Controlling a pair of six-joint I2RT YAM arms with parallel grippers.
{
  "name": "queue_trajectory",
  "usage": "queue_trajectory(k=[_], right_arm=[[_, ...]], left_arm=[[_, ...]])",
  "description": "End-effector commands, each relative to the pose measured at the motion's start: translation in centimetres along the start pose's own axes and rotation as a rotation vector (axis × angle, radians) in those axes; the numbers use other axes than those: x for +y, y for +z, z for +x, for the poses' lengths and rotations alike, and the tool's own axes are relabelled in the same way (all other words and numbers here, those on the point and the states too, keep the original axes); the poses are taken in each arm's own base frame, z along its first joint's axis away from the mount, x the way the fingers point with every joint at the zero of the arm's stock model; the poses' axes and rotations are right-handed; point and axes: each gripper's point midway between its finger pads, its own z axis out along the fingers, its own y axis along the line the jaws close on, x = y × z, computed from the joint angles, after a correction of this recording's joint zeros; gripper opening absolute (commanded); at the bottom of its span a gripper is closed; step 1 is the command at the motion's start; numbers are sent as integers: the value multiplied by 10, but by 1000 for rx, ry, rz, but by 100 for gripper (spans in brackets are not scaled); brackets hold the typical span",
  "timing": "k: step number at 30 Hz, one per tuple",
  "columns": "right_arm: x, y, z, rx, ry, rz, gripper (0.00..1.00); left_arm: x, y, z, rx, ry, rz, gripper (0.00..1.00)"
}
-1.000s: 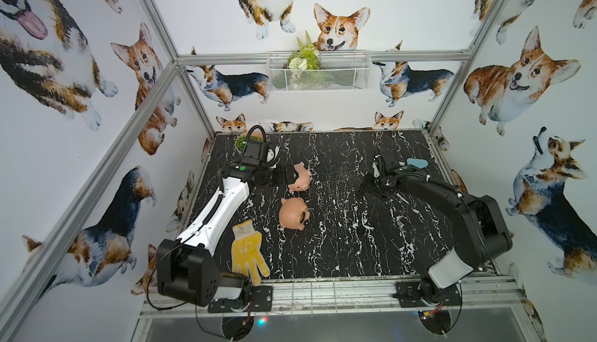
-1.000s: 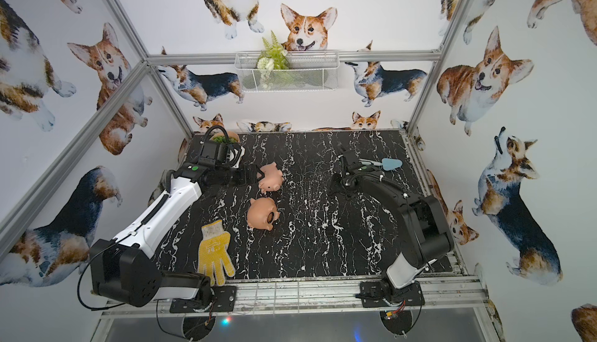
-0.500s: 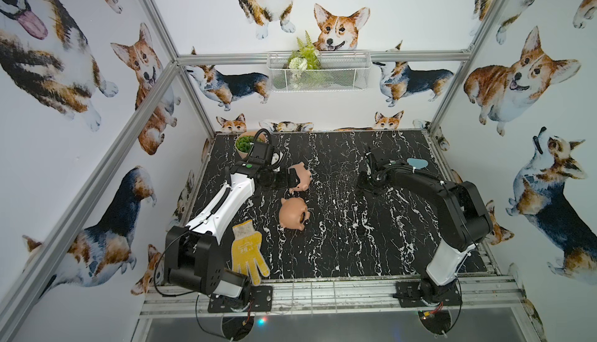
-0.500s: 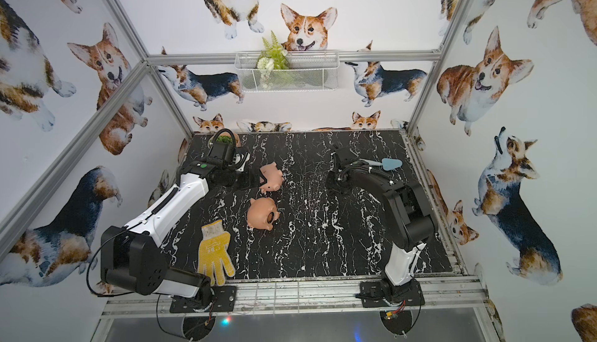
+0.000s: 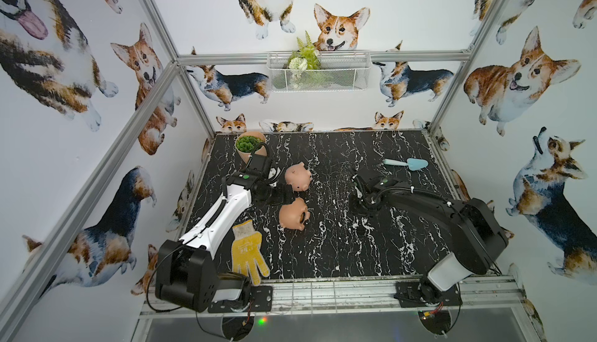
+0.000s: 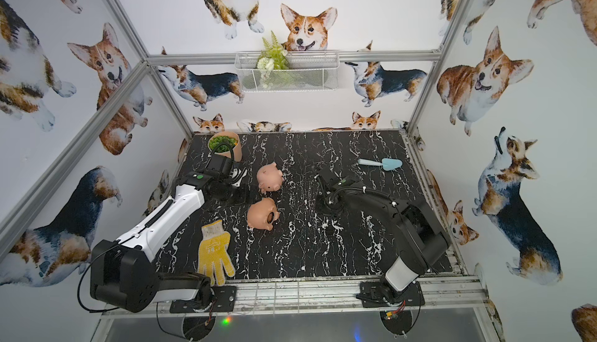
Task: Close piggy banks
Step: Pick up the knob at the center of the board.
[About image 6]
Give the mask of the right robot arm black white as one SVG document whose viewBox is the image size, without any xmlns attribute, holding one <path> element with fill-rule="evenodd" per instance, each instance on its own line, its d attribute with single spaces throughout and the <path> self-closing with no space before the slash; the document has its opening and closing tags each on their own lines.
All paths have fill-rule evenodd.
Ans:
<svg viewBox="0 0 597 342">
<path fill-rule="evenodd" d="M 335 215 L 346 209 L 361 211 L 380 221 L 393 235 L 396 260 L 384 274 L 384 284 L 395 292 L 404 291 L 431 270 L 451 246 L 448 233 L 424 199 L 401 200 L 323 169 L 313 179 L 320 187 L 318 212 Z"/>
</svg>

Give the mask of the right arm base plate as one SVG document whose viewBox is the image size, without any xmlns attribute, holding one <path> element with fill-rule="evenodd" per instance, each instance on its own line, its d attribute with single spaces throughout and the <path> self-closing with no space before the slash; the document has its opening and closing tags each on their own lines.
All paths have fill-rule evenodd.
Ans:
<svg viewBox="0 0 597 342">
<path fill-rule="evenodd" d="M 418 282 L 410 283 L 404 290 L 397 291 L 386 281 L 361 282 L 356 298 L 364 308 L 424 306 L 425 300 Z"/>
</svg>

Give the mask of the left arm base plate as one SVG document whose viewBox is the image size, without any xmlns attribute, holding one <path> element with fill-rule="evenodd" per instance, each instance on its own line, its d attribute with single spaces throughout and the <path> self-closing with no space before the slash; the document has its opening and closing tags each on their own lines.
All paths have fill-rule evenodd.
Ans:
<svg viewBox="0 0 597 342">
<path fill-rule="evenodd" d="M 192 300 L 177 300 L 171 303 L 172 314 L 232 312 L 236 303 L 238 287 L 223 286 L 208 292 L 199 292 Z"/>
</svg>

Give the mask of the pink piggy bank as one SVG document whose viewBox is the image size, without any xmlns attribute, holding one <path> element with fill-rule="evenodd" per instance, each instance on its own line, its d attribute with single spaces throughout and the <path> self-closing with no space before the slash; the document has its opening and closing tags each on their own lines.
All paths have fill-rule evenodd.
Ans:
<svg viewBox="0 0 597 342">
<path fill-rule="evenodd" d="M 265 165 L 257 172 L 258 188 L 262 194 L 279 191 L 284 182 L 283 173 L 277 164 L 272 162 Z"/>
<path fill-rule="evenodd" d="M 247 225 L 249 228 L 271 231 L 279 217 L 280 212 L 275 201 L 265 197 L 250 206 L 247 211 Z"/>
</svg>

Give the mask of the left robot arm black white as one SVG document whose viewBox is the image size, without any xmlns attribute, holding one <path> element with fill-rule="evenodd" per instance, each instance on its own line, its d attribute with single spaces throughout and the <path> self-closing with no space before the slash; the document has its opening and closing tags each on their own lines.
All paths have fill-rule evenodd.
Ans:
<svg viewBox="0 0 597 342">
<path fill-rule="evenodd" d="M 179 177 L 170 196 L 148 217 L 115 241 L 102 240 L 93 248 L 86 270 L 91 298 L 107 303 L 110 310 L 129 312 L 172 301 L 192 301 L 201 309 L 211 306 L 213 287 L 236 274 L 228 253 L 231 235 L 222 221 L 202 228 L 197 272 L 159 272 L 154 259 L 167 239 L 210 200 L 244 203 L 249 190 L 242 181 L 247 173 L 233 159 L 213 155 L 204 168 Z"/>
</svg>

